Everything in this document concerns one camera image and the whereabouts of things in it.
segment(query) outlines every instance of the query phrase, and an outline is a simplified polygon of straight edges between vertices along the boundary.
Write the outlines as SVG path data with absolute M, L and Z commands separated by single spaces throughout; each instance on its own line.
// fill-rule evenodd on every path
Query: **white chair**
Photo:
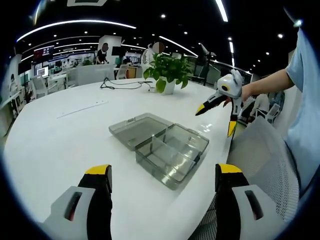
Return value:
M 271 107 L 271 109 L 269 110 L 269 112 L 267 114 L 265 114 L 264 112 L 262 112 L 259 108 L 255 111 L 255 119 L 257 119 L 258 114 L 262 115 L 269 123 L 274 124 L 274 121 L 276 119 L 276 117 L 279 115 L 280 113 L 280 106 L 278 104 L 273 104 L 273 106 Z
M 43 96 L 55 93 L 58 91 L 58 85 L 53 84 L 50 87 L 46 87 L 45 81 L 41 75 L 37 75 L 31 79 L 32 88 L 34 90 L 35 99 Z
M 117 79 L 117 80 L 127 79 L 126 73 L 127 73 L 128 67 L 129 67 L 129 65 L 122 64 L 118 70 L 118 73 L 116 74 L 115 79 Z

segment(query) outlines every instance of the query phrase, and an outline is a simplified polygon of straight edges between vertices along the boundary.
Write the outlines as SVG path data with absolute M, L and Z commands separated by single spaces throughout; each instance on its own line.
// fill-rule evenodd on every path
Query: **computer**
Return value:
M 43 78 L 47 77 L 49 75 L 49 68 L 43 67 L 36 70 L 37 75 L 41 75 Z

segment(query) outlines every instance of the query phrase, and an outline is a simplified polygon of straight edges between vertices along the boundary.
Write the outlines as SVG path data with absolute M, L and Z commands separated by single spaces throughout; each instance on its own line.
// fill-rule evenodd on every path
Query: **human arm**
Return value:
M 284 68 L 263 79 L 254 81 L 242 87 L 242 101 L 246 101 L 252 95 L 268 94 L 289 89 L 295 84 L 292 82 Z M 223 106 L 227 105 L 231 99 L 227 99 Z

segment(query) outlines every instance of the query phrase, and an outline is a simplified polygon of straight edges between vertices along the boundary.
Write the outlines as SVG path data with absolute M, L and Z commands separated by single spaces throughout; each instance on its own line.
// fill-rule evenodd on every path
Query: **screen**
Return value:
M 39 68 L 36 70 L 36 74 L 37 75 L 41 75 L 43 78 L 47 77 L 49 72 L 48 72 L 48 67 L 43 67 L 43 68 Z
M 55 62 L 55 66 L 56 66 L 56 67 L 61 67 L 61 66 L 62 66 L 61 61 L 56 61 L 56 62 Z
M 126 54 L 126 49 L 121 46 L 112 47 L 112 56 L 124 56 Z
M 43 49 L 39 49 L 34 51 L 33 60 L 37 63 L 41 63 L 47 60 L 52 59 L 53 47 L 46 47 Z
M 18 75 L 25 73 L 31 69 L 31 63 L 29 61 L 23 61 L 18 65 Z

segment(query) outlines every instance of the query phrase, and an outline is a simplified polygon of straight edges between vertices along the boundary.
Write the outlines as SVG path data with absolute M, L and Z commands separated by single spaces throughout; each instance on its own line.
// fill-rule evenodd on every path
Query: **white table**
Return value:
M 147 85 L 135 90 L 100 85 L 55 92 L 25 106 L 4 149 L 4 166 L 18 198 L 33 219 L 43 222 L 51 204 L 77 186 L 86 170 L 111 164 L 113 240 L 188 239 L 214 197 L 215 164 L 227 160 L 231 104 L 195 116 L 214 93 L 211 88 L 189 82 L 185 89 L 176 86 L 173 95 L 164 96 L 148 92 Z M 194 130 L 212 124 L 205 134 L 210 140 L 206 157 L 184 189 L 172 191 L 154 179 L 108 130 L 147 112 Z

